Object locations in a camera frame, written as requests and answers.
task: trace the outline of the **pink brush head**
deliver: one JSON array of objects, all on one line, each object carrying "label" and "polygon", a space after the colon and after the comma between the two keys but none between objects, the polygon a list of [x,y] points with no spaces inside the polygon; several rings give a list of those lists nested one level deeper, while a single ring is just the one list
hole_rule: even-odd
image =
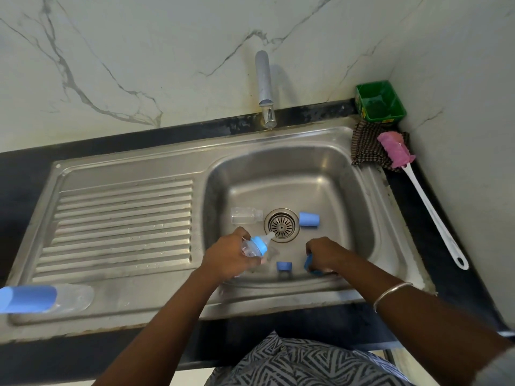
[{"label": "pink brush head", "polygon": [[415,156],[409,154],[408,148],[404,144],[404,138],[395,131],[387,131],[379,134],[377,140],[383,145],[393,163],[392,168],[403,167],[415,160]]}]

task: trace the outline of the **blue plastic part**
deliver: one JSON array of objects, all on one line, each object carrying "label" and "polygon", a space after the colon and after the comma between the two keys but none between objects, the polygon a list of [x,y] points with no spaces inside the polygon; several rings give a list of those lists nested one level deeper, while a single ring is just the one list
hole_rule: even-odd
[{"label": "blue plastic part", "polygon": [[313,254],[310,253],[307,255],[306,262],[304,263],[304,269],[309,272],[310,274],[316,275],[316,276],[322,276],[323,272],[319,270],[310,270],[311,263],[313,262]]},{"label": "blue plastic part", "polygon": [[320,216],[318,214],[300,213],[299,214],[299,225],[318,227],[320,225]]},{"label": "blue plastic part", "polygon": [[278,271],[291,271],[293,264],[289,261],[278,261],[277,262],[277,270]]},{"label": "blue plastic part", "polygon": [[261,257],[263,257],[266,251],[268,250],[268,247],[266,246],[265,242],[261,240],[261,238],[259,237],[252,237],[250,241],[252,241],[257,246],[257,248],[261,252]]},{"label": "blue plastic part", "polygon": [[57,290],[52,285],[18,285],[0,289],[0,313],[40,313],[54,305]]}]

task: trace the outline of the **person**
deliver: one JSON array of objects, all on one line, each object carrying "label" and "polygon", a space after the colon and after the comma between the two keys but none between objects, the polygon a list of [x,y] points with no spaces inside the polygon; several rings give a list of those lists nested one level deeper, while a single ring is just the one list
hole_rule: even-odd
[{"label": "person", "polygon": [[[96,380],[95,386],[168,385],[192,329],[214,290],[261,263],[241,252],[249,233],[238,227],[220,237],[201,266],[131,344]],[[402,345],[441,385],[515,384],[512,343],[435,296],[412,286],[323,237],[306,244],[312,267],[345,278]],[[388,362],[360,351],[272,333],[233,368],[215,369],[215,385],[405,385]]]}]

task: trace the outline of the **green plastic box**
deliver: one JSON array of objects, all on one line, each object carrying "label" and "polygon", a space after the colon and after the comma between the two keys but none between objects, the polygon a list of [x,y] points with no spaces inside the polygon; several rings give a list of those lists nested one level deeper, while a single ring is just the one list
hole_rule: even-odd
[{"label": "green plastic box", "polygon": [[406,116],[406,110],[388,80],[357,85],[356,106],[361,117],[372,123],[392,125]]}]

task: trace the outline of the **hand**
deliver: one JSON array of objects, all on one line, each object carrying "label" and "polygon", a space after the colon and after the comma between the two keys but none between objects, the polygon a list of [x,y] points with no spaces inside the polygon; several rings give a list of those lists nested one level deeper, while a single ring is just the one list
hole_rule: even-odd
[{"label": "hand", "polygon": [[242,227],[228,236],[223,236],[204,255],[199,270],[214,276],[219,283],[229,280],[253,266],[259,266],[261,257],[247,257],[241,252],[243,239],[250,240],[250,234]]},{"label": "hand", "polygon": [[313,238],[306,243],[306,254],[313,254],[312,269],[332,272],[346,255],[355,254],[327,237]]}]

